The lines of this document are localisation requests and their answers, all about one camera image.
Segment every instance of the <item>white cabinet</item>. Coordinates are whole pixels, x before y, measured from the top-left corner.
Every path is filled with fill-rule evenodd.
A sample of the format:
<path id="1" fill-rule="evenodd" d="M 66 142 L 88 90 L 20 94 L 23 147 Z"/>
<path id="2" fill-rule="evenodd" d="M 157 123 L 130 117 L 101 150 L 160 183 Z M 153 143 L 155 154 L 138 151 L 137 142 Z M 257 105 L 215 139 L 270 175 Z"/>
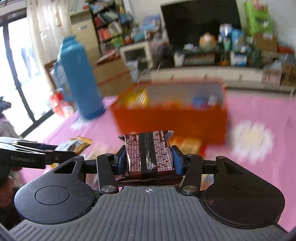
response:
<path id="1" fill-rule="evenodd" d="M 151 71 L 152 80 L 173 80 L 179 78 L 190 77 L 216 77 L 216 67 L 184 67 L 184 68 L 171 68 L 159 71 Z"/>
<path id="2" fill-rule="evenodd" d="M 258 81 L 261 83 L 262 70 L 239 67 L 184 67 L 151 71 L 151 78 L 157 80 L 173 80 L 190 77 L 218 77 L 227 81 Z"/>
<path id="3" fill-rule="evenodd" d="M 258 81 L 261 82 L 262 70 L 239 67 L 217 67 L 217 76 L 225 81 Z"/>

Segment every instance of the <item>crosshair marking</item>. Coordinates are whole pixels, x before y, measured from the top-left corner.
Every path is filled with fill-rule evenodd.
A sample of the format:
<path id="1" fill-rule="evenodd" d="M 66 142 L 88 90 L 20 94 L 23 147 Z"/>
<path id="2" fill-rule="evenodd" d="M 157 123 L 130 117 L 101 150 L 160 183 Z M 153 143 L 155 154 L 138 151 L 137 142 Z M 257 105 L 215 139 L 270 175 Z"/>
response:
<path id="1" fill-rule="evenodd" d="M 145 190 L 147 193 L 151 193 L 151 192 L 153 192 L 153 190 L 151 189 L 151 188 L 148 188 L 148 189 L 146 189 Z"/>

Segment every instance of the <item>orange box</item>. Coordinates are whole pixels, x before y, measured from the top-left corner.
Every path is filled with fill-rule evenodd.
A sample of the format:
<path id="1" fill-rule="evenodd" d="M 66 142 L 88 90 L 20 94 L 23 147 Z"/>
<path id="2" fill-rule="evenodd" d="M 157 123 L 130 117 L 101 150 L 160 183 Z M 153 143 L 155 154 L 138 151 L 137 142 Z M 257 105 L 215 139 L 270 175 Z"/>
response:
<path id="1" fill-rule="evenodd" d="M 128 94 L 146 89 L 149 106 L 127 108 L 122 104 Z M 216 96 L 219 103 L 214 107 L 194 109 L 194 95 L 207 98 Z M 171 130 L 180 137 L 200 138 L 205 144 L 222 144 L 227 132 L 227 107 L 225 89 L 221 82 L 189 81 L 175 83 L 140 82 L 121 94 L 111 110 L 122 134 Z M 170 99 L 182 99 L 182 107 L 163 108 L 156 103 Z"/>

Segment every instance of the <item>yellow package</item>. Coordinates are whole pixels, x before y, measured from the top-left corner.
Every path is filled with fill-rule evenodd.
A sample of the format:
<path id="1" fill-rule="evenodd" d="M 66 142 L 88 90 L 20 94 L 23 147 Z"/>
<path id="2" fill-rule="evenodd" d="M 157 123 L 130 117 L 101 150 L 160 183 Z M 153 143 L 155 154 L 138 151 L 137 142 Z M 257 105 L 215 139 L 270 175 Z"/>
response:
<path id="1" fill-rule="evenodd" d="M 93 140 L 84 137 L 71 138 L 70 140 L 60 144 L 55 150 L 72 151 L 75 154 L 80 155 L 87 147 L 92 144 L 92 142 Z"/>
<path id="2" fill-rule="evenodd" d="M 147 107 L 149 105 L 149 98 L 146 89 L 141 89 L 128 94 L 125 97 L 124 105 L 127 108 L 133 107 Z"/>

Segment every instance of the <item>television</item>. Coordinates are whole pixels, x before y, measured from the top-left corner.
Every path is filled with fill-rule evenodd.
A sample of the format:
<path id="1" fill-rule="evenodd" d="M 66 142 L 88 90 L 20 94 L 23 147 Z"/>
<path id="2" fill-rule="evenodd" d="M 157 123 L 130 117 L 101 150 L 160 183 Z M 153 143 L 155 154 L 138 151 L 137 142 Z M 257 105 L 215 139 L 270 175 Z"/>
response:
<path id="1" fill-rule="evenodd" d="M 205 33 L 216 38 L 221 24 L 241 29 L 236 0 L 190 0 L 161 6 L 170 44 L 199 44 Z"/>

